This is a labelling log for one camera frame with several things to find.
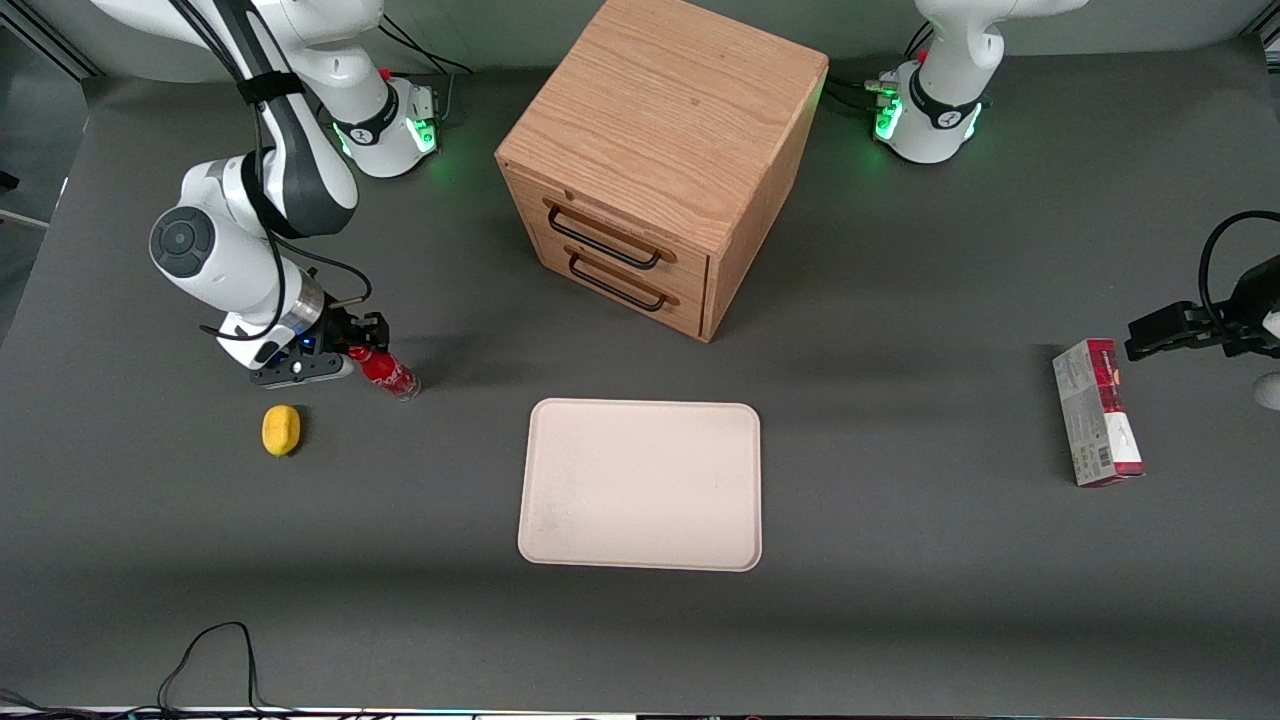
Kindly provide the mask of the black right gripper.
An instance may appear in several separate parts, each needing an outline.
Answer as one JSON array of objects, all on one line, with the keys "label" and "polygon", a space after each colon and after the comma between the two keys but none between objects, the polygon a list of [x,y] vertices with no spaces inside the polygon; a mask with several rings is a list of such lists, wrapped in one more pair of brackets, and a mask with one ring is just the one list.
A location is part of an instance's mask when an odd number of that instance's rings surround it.
[{"label": "black right gripper", "polygon": [[298,336],[302,355],[342,354],[369,360],[374,348],[388,348],[390,329],[380,313],[355,316],[344,307],[325,307],[317,322]]}]

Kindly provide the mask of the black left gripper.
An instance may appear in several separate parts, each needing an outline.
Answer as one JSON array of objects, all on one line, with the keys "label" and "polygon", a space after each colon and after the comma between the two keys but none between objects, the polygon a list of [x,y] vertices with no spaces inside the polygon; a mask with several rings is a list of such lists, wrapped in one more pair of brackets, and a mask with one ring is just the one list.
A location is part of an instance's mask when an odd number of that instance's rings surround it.
[{"label": "black left gripper", "polygon": [[1277,329],[1266,320],[1277,315],[1279,256],[1245,272],[1231,295],[1212,305],[1219,320],[1213,325],[1208,313],[1194,302],[1174,302],[1128,325],[1125,354],[1138,363],[1156,354],[1179,348],[1222,346],[1226,357],[1257,354],[1279,359]]}]

